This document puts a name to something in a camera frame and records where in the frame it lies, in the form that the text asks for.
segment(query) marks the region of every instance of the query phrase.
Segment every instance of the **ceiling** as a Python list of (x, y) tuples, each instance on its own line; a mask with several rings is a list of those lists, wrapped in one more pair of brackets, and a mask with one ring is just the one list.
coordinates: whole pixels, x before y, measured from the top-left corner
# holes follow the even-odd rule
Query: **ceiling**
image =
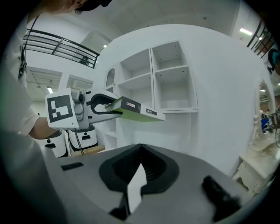
[(238, 11), (238, 0), (113, 0), (78, 17), (102, 21), (121, 34), (154, 25), (187, 24), (231, 35)]
[[(45, 96), (49, 94), (47, 87), (51, 87), (52, 91), (56, 92), (61, 76), (61, 73), (55, 71), (28, 70), (26, 78), (28, 95), (34, 102), (44, 102)], [(67, 87), (70, 87), (72, 91), (87, 90), (92, 87), (92, 81), (70, 75)]]

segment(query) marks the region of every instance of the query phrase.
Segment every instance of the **ceiling light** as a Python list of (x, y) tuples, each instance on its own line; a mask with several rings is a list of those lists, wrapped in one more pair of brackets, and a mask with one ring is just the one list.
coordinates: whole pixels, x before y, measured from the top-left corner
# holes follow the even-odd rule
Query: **ceiling light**
[(241, 28), (239, 31), (242, 32), (242, 33), (248, 34), (248, 35), (250, 35), (250, 36), (252, 36), (252, 34), (253, 34), (252, 32), (250, 32), (250, 31), (248, 31), (248, 30), (245, 30), (245, 29), (243, 29), (243, 28)]
[(50, 86), (48, 86), (47, 89), (48, 89), (49, 93), (53, 93), (53, 90)]

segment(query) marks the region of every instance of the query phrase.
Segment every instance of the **white sleeve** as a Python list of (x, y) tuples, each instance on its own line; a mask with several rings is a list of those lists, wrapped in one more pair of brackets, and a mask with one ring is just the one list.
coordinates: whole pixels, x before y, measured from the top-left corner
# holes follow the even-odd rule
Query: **white sleeve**
[(34, 127), (35, 122), (37, 121), (38, 118), (39, 118), (39, 115), (36, 114), (30, 106), (29, 110), (27, 111), (26, 115), (24, 116), (22, 124), (21, 124), (21, 134), (28, 135), (29, 132)]

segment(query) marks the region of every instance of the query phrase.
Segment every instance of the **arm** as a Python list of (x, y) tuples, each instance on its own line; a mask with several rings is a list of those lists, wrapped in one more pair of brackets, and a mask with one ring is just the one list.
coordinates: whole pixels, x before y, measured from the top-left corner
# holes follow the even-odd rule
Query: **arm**
[(32, 130), (29, 132), (29, 135), (35, 139), (45, 139), (57, 130), (50, 128), (46, 117), (40, 117), (36, 120), (35, 125)]

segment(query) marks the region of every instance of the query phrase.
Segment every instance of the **metal railing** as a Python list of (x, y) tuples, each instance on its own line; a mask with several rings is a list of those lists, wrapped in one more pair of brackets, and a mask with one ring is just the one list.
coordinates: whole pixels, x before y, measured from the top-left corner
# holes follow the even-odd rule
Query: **metal railing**
[(265, 54), (270, 50), (274, 45), (275, 39), (273, 38), (271, 32), (268, 30), (265, 23), (260, 20), (257, 30), (255, 31), (252, 39), (248, 43), (247, 47), (254, 51), (260, 58), (265, 56)]
[(27, 50), (59, 56), (95, 68), (99, 57), (95, 51), (66, 38), (39, 30), (30, 31), (30, 29), (24, 36), (24, 45), (29, 33)]

